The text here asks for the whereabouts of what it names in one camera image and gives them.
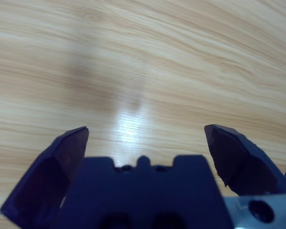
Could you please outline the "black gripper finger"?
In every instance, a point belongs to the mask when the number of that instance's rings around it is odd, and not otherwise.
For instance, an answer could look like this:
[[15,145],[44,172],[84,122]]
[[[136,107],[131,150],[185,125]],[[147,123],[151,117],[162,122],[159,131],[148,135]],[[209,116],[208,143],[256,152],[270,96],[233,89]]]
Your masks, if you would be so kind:
[[84,158],[89,130],[58,136],[35,159],[0,208],[19,227],[49,227]]
[[218,176],[239,196],[286,194],[286,178],[245,135],[221,125],[204,127]]

